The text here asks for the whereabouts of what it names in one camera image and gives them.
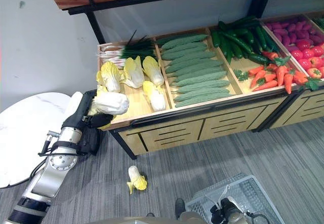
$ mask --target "tomato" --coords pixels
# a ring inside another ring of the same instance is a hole
[[[303,51],[303,58],[311,58],[311,57],[314,57],[314,52],[312,51],[312,50],[310,50],[310,49],[305,49],[304,51]]]
[[[309,68],[312,68],[312,63],[305,58],[298,60],[299,64],[303,67],[304,70],[308,70]]]
[[[296,42],[296,46],[299,48],[300,51],[304,51],[305,49],[310,47],[310,43],[307,40],[300,40]]]
[[[318,68],[309,68],[307,70],[307,73],[311,78],[320,79],[322,77],[322,73],[319,71]]]
[[[315,46],[311,50],[314,52],[315,57],[320,57],[324,54],[324,49],[320,46]]]
[[[297,59],[297,61],[298,61],[299,59],[302,59],[302,58],[303,58],[303,52],[300,51],[300,50],[294,50],[294,51],[292,51],[292,52],[290,52],[290,53],[292,54],[292,56],[293,56],[294,58]]]
[[[323,60],[319,57],[311,57],[308,60],[312,63],[313,68],[323,67]]]
[[[324,78],[324,67],[321,67],[318,70],[322,73],[321,79],[323,79]]]

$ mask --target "cucumber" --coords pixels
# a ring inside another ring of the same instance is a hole
[[[244,38],[248,41],[249,44],[253,44],[254,43],[254,36],[253,36],[252,32],[250,32],[249,30],[244,35]]]
[[[265,38],[264,38],[264,36],[263,36],[263,34],[262,34],[261,27],[257,26],[257,27],[255,28],[255,31],[256,31],[256,34],[257,34],[257,36],[258,36],[258,39],[259,39],[259,42],[260,42],[261,47],[262,47],[263,49],[265,49],[265,48],[267,47],[267,44],[266,44],[266,42],[265,42]]]
[[[229,81],[226,80],[204,81],[189,86],[182,86],[177,90],[177,93],[187,93],[190,91],[200,90],[203,88],[211,88],[211,87],[227,87],[229,86],[229,84],[230,84]]]
[[[252,53],[249,46],[246,45],[244,41],[242,41],[240,38],[236,38],[234,36],[231,36],[225,32],[220,32],[221,35],[225,36],[226,38],[230,39],[231,41],[235,42],[237,45],[239,45],[242,49],[244,49],[247,53]]]
[[[188,78],[179,82],[173,83],[175,86],[187,86],[192,85],[195,83],[203,82],[203,81],[212,81],[212,80],[219,80],[226,76],[226,71],[220,71],[210,74],[205,74],[203,76]]]
[[[245,35],[246,33],[248,33],[248,29],[235,29],[234,32],[240,36],[240,35]]]
[[[251,28],[251,27],[256,27],[258,25],[260,25],[260,22],[258,20],[250,20],[242,24],[236,25],[235,28],[237,29]]]
[[[265,29],[261,29],[261,32],[263,34],[267,46],[276,53],[280,52],[279,47],[274,42],[274,40],[269,36],[269,34],[265,31]]]
[[[207,49],[207,45],[204,43],[201,43],[201,45],[197,45],[194,48],[188,48],[188,49],[184,49],[182,51],[178,51],[178,52],[174,52],[174,53],[163,53],[161,55],[161,58],[163,60],[173,60],[176,58],[181,58],[185,55],[189,56],[192,53],[197,53],[197,52],[203,52],[204,50]]]
[[[238,58],[238,59],[243,58],[242,50],[241,50],[241,48],[239,48],[239,46],[236,43],[231,42],[231,48],[232,48],[232,51],[234,52],[234,56],[236,58]]]
[[[243,58],[248,58],[248,54],[246,51],[242,50]]]
[[[187,73],[193,73],[200,69],[217,67],[217,66],[221,65],[222,63],[223,63],[223,61],[210,59],[210,61],[208,61],[208,62],[197,63],[195,65],[186,66],[182,69],[179,69],[179,70],[175,71],[173,75],[178,77],[178,76],[182,76]]]
[[[237,35],[236,35],[236,33],[235,33],[234,30],[228,30],[227,33],[230,34],[230,35],[232,35],[232,36],[234,36],[234,37],[237,37]]]
[[[186,44],[186,43],[193,43],[193,42],[198,42],[204,40],[208,35],[205,34],[198,34],[198,35],[192,35],[192,36],[187,36],[184,38],[177,38],[174,40],[171,40],[167,43],[164,43],[163,46],[161,47],[162,49],[171,49],[176,46]]]
[[[185,49],[195,48],[197,46],[206,46],[206,44],[202,43],[202,42],[186,43],[186,44],[182,44],[179,46],[175,46],[174,48],[171,48],[171,49],[167,49],[163,52],[163,54],[175,53],[175,52],[179,52],[179,51],[182,51]]]
[[[175,101],[184,101],[184,100],[188,100],[190,98],[195,98],[198,96],[204,96],[204,95],[209,95],[209,94],[214,94],[214,93],[229,93],[229,90],[225,89],[225,88],[219,88],[219,87],[205,87],[202,88],[200,90],[195,90],[195,91],[190,91],[188,93],[184,93],[181,94],[179,96],[177,96],[176,98],[174,98]]]
[[[194,34],[172,35],[172,36],[168,36],[166,38],[160,38],[160,39],[156,40],[156,43],[162,46],[164,43],[167,43],[171,40],[178,39],[178,38],[186,38],[186,37],[192,36],[192,35],[194,35]]]
[[[220,71],[223,71],[222,66],[204,68],[204,69],[200,69],[195,72],[192,72],[192,73],[186,73],[181,76],[178,76],[174,79],[173,82],[179,82],[179,81],[182,81],[182,80],[185,80],[188,78],[203,76],[204,74],[215,73],[215,72],[220,72]]]
[[[183,61],[183,62],[179,62],[177,64],[173,64],[171,66],[168,66],[166,68],[166,73],[172,73],[172,72],[175,72],[177,70],[180,70],[180,69],[183,69],[183,68],[187,68],[187,67],[190,67],[190,66],[193,66],[193,65],[198,65],[198,64],[203,64],[203,63],[212,63],[216,60],[212,60],[210,58],[204,58],[204,59],[201,59],[201,58],[193,58],[193,59],[188,59],[186,61]]]
[[[212,41],[215,48],[219,47],[221,41],[218,32],[216,30],[212,32]]]
[[[215,57],[216,53],[213,51],[207,51],[207,52],[196,52],[196,53],[190,53],[187,55],[184,55],[180,58],[176,58],[175,60],[173,60],[171,63],[169,63],[170,66],[180,63],[180,62],[184,62],[184,61],[188,61],[190,59],[194,59],[194,58],[212,58]]]
[[[259,54],[259,55],[262,55],[261,51],[262,51],[262,47],[258,41],[258,39],[254,39],[254,43],[252,44],[252,48],[253,48],[253,51],[256,53],[256,54]]]
[[[256,62],[258,64],[261,64],[261,65],[268,65],[270,63],[269,59],[262,56],[262,55],[259,55],[259,54],[249,54],[248,55],[248,59],[253,61],[253,62]]]
[[[226,41],[225,37],[222,36],[222,35],[219,35],[219,38],[220,38],[220,41],[221,41],[219,47],[221,48],[224,56],[226,57],[226,55],[227,55],[227,47],[228,47],[227,41]]]
[[[218,27],[223,30],[223,31],[227,31],[227,25],[223,22],[223,21],[219,21],[218,22]]]
[[[232,23],[229,23],[228,25],[229,26],[236,26],[236,25],[239,25],[239,24],[246,23],[246,22],[248,22],[250,20],[253,20],[253,19],[255,19],[255,16],[254,15],[246,16],[246,17],[243,17],[241,19],[238,19],[238,20],[236,20],[236,21],[234,21]]]
[[[231,94],[226,93],[226,92],[219,92],[219,93],[194,97],[194,98],[177,103],[176,107],[188,106],[188,105],[192,105],[192,104],[196,104],[196,103],[200,103],[200,102],[211,101],[211,100],[216,100],[216,99],[220,99],[220,98],[224,98],[224,97],[228,97],[228,96],[231,96]]]
[[[231,64],[232,57],[233,57],[232,51],[227,52],[226,60],[227,60],[227,62],[228,62],[229,64]]]

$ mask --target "carrot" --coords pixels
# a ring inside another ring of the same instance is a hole
[[[286,73],[285,77],[283,78],[283,81],[285,82],[285,89],[288,94],[292,93],[292,82],[293,82],[294,76],[290,73]]]
[[[269,64],[269,65],[267,66],[267,70],[269,70],[269,71],[276,72],[277,69],[278,69],[278,66],[275,65],[274,63],[271,63],[271,64]]]
[[[278,58],[279,55],[274,52],[262,51],[262,55],[273,61],[275,58]]]
[[[265,76],[265,73],[266,71],[265,70],[260,70],[256,75],[255,77],[253,78],[252,82],[251,82],[251,85],[250,85],[250,88],[253,88],[257,85],[257,81],[258,79],[261,79]]]
[[[300,71],[295,70],[295,69],[293,69],[293,68],[288,68],[288,72],[291,73],[291,74],[294,75],[294,76],[304,77],[304,78],[307,77],[307,75],[305,75],[303,72],[300,72]]]
[[[304,77],[304,78],[307,77],[307,75],[305,75],[305,74],[302,73],[302,72],[299,72],[298,70],[295,71],[295,75],[298,76],[298,77]]]
[[[284,77],[285,74],[288,72],[287,67],[286,66],[279,66],[276,74],[277,74],[277,79],[278,79],[278,86],[282,86],[284,84]]]
[[[260,70],[263,70],[264,66],[259,66],[249,70],[249,76],[255,76]]]
[[[270,82],[263,84],[262,86],[255,88],[253,91],[261,91],[264,89],[270,89],[270,88],[276,87],[277,85],[278,85],[277,81],[270,81]]]
[[[305,77],[299,77],[296,75],[294,75],[294,77],[293,77],[293,82],[300,86],[303,86],[307,81],[308,81],[308,79]]]
[[[264,76],[265,82],[273,81],[277,75],[275,73],[266,74]]]

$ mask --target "shoe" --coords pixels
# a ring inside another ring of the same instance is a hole
[[[185,212],[185,211],[186,211],[186,208],[185,208],[183,199],[181,199],[181,198],[177,199],[176,204],[175,204],[176,218],[179,219],[181,213]]]

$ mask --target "white wall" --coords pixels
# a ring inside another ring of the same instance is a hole
[[[95,88],[97,40],[84,14],[70,16],[53,0],[0,5],[0,110],[41,92],[71,95]]]
[[[19,8],[20,1],[25,2]],[[107,41],[203,27],[246,15],[251,0],[166,0],[96,12]],[[53,0],[0,0],[0,111],[47,91],[71,95],[96,86],[97,40],[84,14]],[[264,16],[324,9],[323,0],[269,0]]]

